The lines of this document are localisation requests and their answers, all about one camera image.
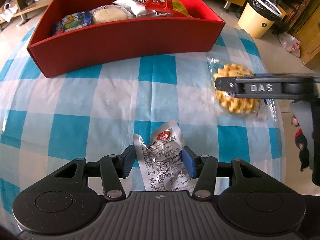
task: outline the blue gripper pad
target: blue gripper pad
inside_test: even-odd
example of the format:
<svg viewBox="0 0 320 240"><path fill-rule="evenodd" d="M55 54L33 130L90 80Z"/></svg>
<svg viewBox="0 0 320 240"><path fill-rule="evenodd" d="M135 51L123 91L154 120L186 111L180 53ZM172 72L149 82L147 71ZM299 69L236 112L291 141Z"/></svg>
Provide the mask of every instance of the blue gripper pad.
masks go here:
<svg viewBox="0 0 320 240"><path fill-rule="evenodd" d="M196 179L199 177L199 170L197 170L199 157L188 146L182 148L182 162L190 178Z"/></svg>

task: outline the plastic bag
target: plastic bag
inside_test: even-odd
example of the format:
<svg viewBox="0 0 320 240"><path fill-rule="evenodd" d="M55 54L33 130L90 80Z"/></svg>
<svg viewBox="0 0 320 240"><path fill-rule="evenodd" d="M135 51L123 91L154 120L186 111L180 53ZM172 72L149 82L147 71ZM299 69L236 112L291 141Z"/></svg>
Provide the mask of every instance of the plastic bag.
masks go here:
<svg viewBox="0 0 320 240"><path fill-rule="evenodd" d="M291 52L296 57L300 57L300 41L288 33L282 33L278 36L278 39L282 47L287 51Z"/></svg>
<svg viewBox="0 0 320 240"><path fill-rule="evenodd" d="M63 17L53 26L53 36L79 29L91 24L91 15L88 11L73 13Z"/></svg>
<svg viewBox="0 0 320 240"><path fill-rule="evenodd" d="M18 6L15 1L6 0L2 7L0 7L0 19L10 22L13 15L18 11Z"/></svg>
<svg viewBox="0 0 320 240"><path fill-rule="evenodd" d="M103 5L90 11L94 24L133 19L133 15L122 5Z"/></svg>
<svg viewBox="0 0 320 240"><path fill-rule="evenodd" d="M231 91L216 90L214 81L217 77L254 76L251 70L241 64L213 57L207 53L207 62L212 85L212 108L216 115L234 115L256 120L276 121L276 108L272 99L235 98Z"/></svg>
<svg viewBox="0 0 320 240"><path fill-rule="evenodd" d="M281 11L269 0L248 0L250 6L269 21L281 21Z"/></svg>

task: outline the red tray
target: red tray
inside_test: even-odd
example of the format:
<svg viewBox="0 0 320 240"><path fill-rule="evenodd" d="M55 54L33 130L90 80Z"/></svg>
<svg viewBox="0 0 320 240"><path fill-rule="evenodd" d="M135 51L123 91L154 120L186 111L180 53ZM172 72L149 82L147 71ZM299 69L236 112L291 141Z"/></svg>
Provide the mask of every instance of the red tray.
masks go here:
<svg viewBox="0 0 320 240"><path fill-rule="evenodd" d="M46 77L121 59L209 51L225 22L201 0L180 0L194 18L158 17L108 22L52 36L65 15L115 0L53 0L27 50Z"/></svg>

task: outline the tiled floor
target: tiled floor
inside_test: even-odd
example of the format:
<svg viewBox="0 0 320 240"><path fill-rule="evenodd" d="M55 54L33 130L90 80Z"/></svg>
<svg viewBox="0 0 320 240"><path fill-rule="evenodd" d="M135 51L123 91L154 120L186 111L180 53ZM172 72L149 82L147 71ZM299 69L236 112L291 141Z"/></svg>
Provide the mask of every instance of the tiled floor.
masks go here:
<svg viewBox="0 0 320 240"><path fill-rule="evenodd" d="M220 7L223 5L222 0L203 0L207 3L225 22L235 28L239 28L234 13L224 13ZM13 19L12 22L0 33L0 69L4 65L10 52L27 33L27 31L40 19L44 9L30 13L31 17L25 25L16 27L21 19ZM260 39L255 39L263 63L269 73L272 72L300 72L312 73L313 71L303 66L300 59L286 52L279 43L277 36L268 31ZM300 194L320 195L320 187L315 186L311 181L311 171L305 169L300 172L299 151L294 144L294 134L297 130L290 125L292 113L288 107L289 101L280 101L281 114L284 124L285 133L285 156L286 156L286 180L285 184L296 190Z"/></svg>

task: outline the snack bag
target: snack bag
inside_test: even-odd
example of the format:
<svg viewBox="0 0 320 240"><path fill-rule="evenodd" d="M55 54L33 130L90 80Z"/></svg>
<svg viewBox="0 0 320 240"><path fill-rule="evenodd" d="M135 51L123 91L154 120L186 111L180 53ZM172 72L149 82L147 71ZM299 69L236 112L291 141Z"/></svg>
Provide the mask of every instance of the snack bag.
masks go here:
<svg viewBox="0 0 320 240"><path fill-rule="evenodd" d="M218 77L244 77L253 76L252 72L244 68L242 65L233 63L231 65L225 64L223 68L217 68L217 72L213 74L213 86L214 81ZM226 108L230 113L235 114L249 114L256 110L259 99L253 98L235 98L232 92L228 91L214 91L215 98L223 108Z"/></svg>
<svg viewBox="0 0 320 240"><path fill-rule="evenodd" d="M178 17L189 17L189 14L179 0L146 0L146 10L156 10L171 13Z"/></svg>
<svg viewBox="0 0 320 240"><path fill-rule="evenodd" d="M88 11L67 15L53 26L53 36L85 27L91 23L91 15Z"/></svg>
<svg viewBox="0 0 320 240"><path fill-rule="evenodd" d="M91 10L94 24L133 19L133 15L121 5L103 5Z"/></svg>
<svg viewBox="0 0 320 240"><path fill-rule="evenodd" d="M146 0L116 0L113 3L122 5L137 18L157 16L157 12L155 10L145 9Z"/></svg>
<svg viewBox="0 0 320 240"><path fill-rule="evenodd" d="M138 134L133 135L133 143L147 191L193 191L197 180L189 177L182 163L184 138L175 120L156 129L150 145Z"/></svg>

